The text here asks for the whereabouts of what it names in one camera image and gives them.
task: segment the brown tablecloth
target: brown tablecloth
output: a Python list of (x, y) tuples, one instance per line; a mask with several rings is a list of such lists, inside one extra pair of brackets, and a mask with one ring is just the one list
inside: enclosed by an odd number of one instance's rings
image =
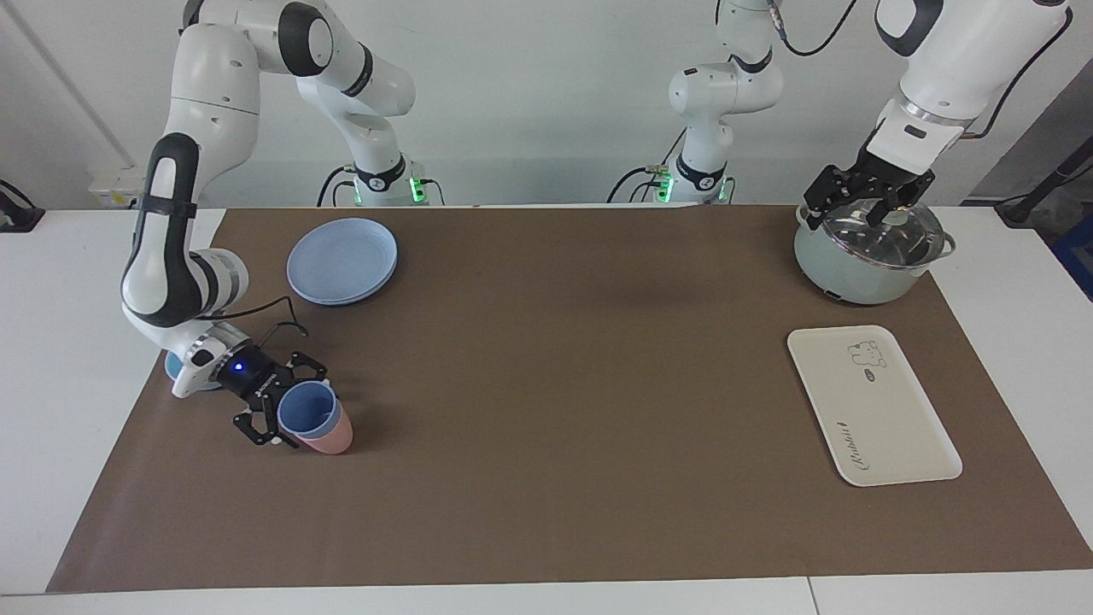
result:
[[(350, 215), (398, 237), (395, 276), (340, 309), (297, 299), (313, 336), (268, 347), (329, 366), (349, 454), (254, 447), (240, 401), (175, 400), (156, 369), (50, 591), (1093, 567), (933, 280), (834, 303), (790, 209), (231, 211), (215, 245), (250, 268), (243, 306)], [(786, 336), (858, 324), (900, 341), (959, 480), (839, 478)]]

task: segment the white tabletop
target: white tabletop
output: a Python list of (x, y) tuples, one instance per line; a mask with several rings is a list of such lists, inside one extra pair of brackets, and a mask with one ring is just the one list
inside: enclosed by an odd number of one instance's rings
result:
[[(1093, 544), (1093, 304), (1031, 230), (937, 209), (960, 240), (933, 273), (1053, 484)], [(193, 246), (223, 216), (202, 211)], [(51, 212), (0, 235), (0, 593), (45, 586), (157, 351), (120, 314), (133, 212)], [(42, 388), (63, 375), (66, 388)], [(709, 582), (152, 592), (0, 598), (9, 613), (1093, 612), (1093, 572)]]

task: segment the cooking pot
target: cooking pot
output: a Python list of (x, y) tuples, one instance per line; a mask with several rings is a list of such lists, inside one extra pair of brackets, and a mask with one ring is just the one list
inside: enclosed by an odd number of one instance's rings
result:
[(833, 209), (815, 230), (806, 220), (807, 206), (797, 209), (797, 262), (832, 298), (862, 305), (895, 300), (930, 264), (956, 250), (956, 240), (922, 204), (893, 211), (870, 226), (866, 216), (875, 202)]

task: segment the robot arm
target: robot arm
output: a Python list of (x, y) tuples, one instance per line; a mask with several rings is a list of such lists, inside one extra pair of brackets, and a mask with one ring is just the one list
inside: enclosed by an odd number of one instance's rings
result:
[[(381, 187), (367, 184), (368, 193), (379, 194), (369, 202), (415, 200), (393, 130), (379, 117), (412, 107), (406, 71), (356, 42), (321, 0), (189, 0), (171, 111), (149, 161), (121, 283), (127, 319), (183, 360), (173, 389), (179, 398), (221, 380), (246, 399), (273, 369), (246, 335), (215, 322), (246, 292), (246, 265), (224, 249), (189, 249), (193, 203), (257, 142), (261, 72), (293, 74), (302, 91), (316, 93), (308, 99), (342, 128), (359, 178), (386, 178)], [(249, 359), (232, 362), (237, 356)], [(223, 369), (228, 363), (233, 369)]]
[(856, 164), (827, 166), (806, 192), (809, 224), (863, 198), (879, 200), (871, 224), (917, 202), (938, 156), (1071, 16), (1068, 0), (880, 0), (877, 28), (907, 72)]
[(717, 36), (729, 60), (680, 71), (671, 82), (672, 108), (686, 120), (683, 152), (671, 168), (672, 201), (713, 199), (732, 145), (732, 128), (724, 117), (771, 108), (781, 96), (767, 0), (722, 2)]

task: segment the pink cup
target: pink cup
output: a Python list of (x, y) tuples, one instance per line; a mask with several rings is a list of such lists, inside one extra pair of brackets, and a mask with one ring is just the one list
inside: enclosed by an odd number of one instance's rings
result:
[(281, 399), (277, 419), (283, 431), (320, 453), (344, 453), (353, 443), (353, 424), (325, 382), (302, 382), (290, 389)]

